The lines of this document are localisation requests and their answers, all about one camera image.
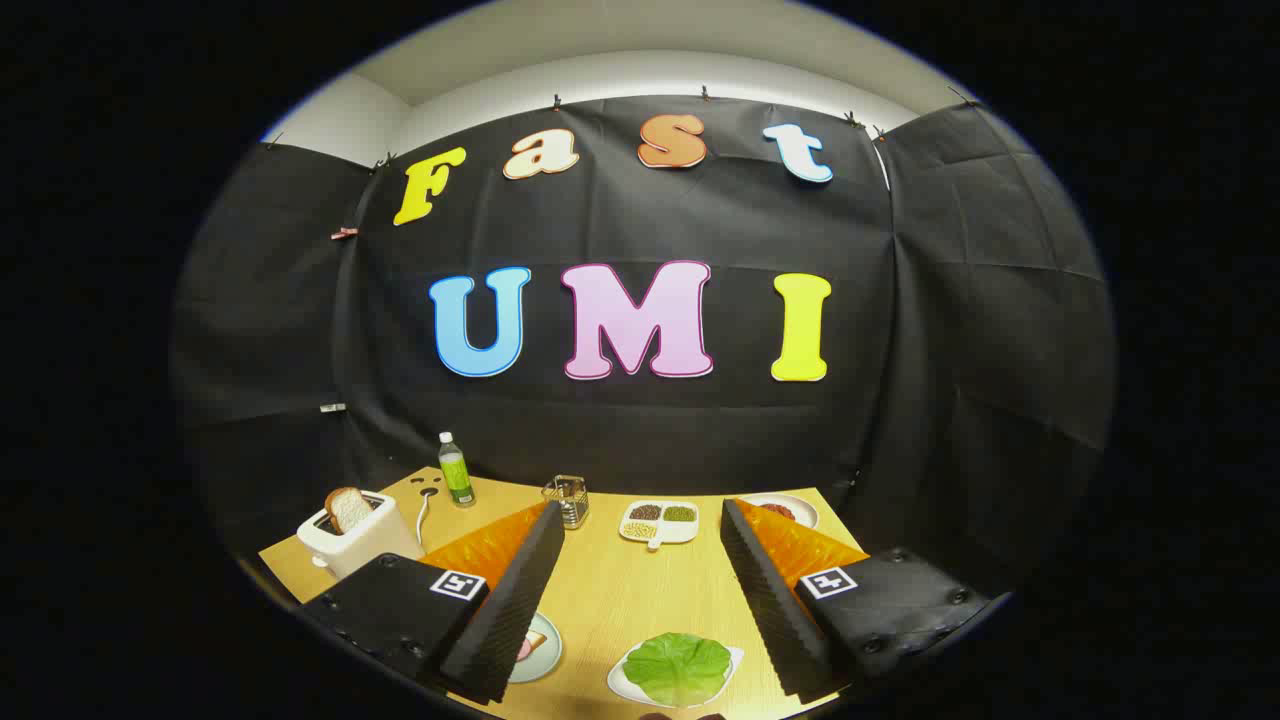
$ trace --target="water bottle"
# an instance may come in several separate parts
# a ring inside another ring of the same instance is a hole
[[[453,433],[440,433],[440,470],[444,471],[444,484],[458,507],[470,507],[476,502],[471,488],[471,475],[467,474],[467,461],[462,459],[462,448],[453,445]]]

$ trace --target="bread slice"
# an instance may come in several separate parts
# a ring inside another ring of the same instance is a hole
[[[529,652],[532,652],[538,650],[538,646],[547,642],[547,635],[529,630],[525,633],[525,639],[529,641]]]
[[[329,521],[339,536],[374,512],[374,506],[369,505],[356,488],[338,488],[330,492],[329,497],[324,498],[324,509],[329,512]]]

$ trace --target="metal cup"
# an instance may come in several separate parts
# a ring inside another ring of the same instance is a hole
[[[576,530],[586,521],[590,503],[586,498],[586,480],[577,475],[556,475],[556,478],[543,487],[543,500],[553,500],[561,503],[561,515],[564,520],[564,529]]]

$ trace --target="toast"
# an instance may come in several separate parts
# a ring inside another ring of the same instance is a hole
[[[338,488],[330,492],[329,497],[324,498],[324,509],[329,512],[329,523],[339,536],[358,525],[374,511],[374,506],[369,505],[357,488]]]

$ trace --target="beans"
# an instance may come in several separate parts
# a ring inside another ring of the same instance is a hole
[[[692,523],[698,519],[698,512],[692,507],[672,505],[662,514],[663,520],[676,520],[680,523]]]
[[[658,534],[658,528],[646,523],[627,523],[622,525],[622,532],[636,538],[652,538]]]
[[[641,505],[631,511],[632,520],[657,520],[662,509],[657,505]]]

